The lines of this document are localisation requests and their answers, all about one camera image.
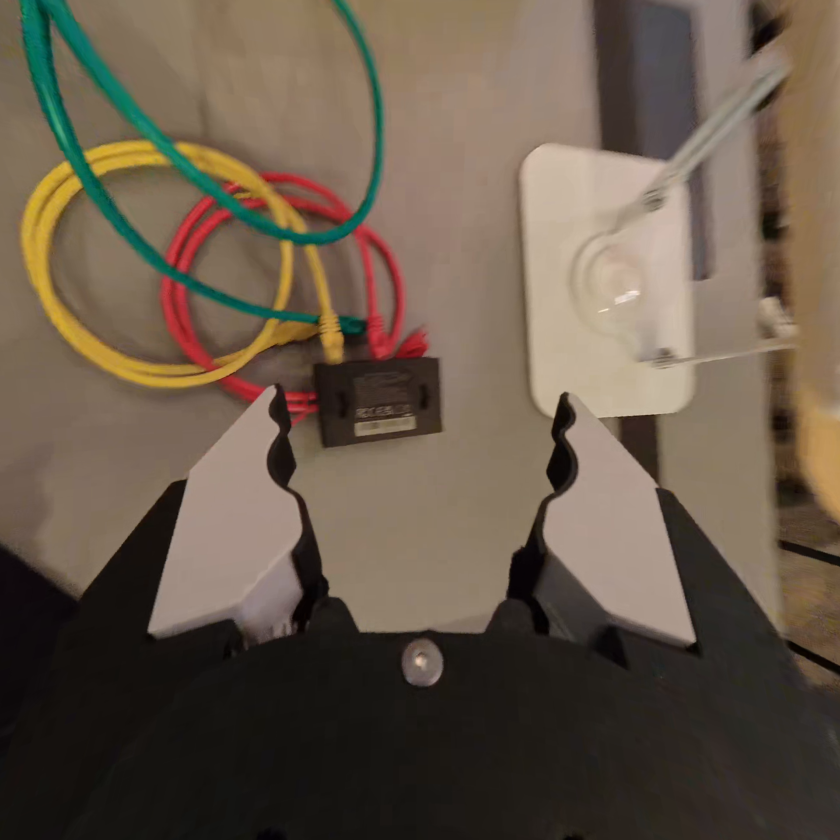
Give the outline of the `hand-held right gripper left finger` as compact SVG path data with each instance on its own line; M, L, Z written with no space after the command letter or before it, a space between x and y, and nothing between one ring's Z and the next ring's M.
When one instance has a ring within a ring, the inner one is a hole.
M190 471L148 632L232 621L247 643L301 632L328 590L281 386L261 396Z

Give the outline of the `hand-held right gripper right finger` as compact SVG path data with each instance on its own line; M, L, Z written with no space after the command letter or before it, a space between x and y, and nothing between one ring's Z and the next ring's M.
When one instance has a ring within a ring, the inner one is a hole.
M538 632L587 647L615 631L695 646L657 482L576 395L561 395L551 438L551 492L511 557L507 597Z

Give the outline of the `wooden display board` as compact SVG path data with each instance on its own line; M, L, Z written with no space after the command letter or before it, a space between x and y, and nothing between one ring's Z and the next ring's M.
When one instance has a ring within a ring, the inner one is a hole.
M839 2L783 2L791 74L780 100L794 320L796 452L839 517Z

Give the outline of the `black network switch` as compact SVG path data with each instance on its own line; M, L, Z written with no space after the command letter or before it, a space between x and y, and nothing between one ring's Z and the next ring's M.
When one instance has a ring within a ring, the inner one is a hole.
M432 357L315 364L322 446L341 448L440 434L439 360Z

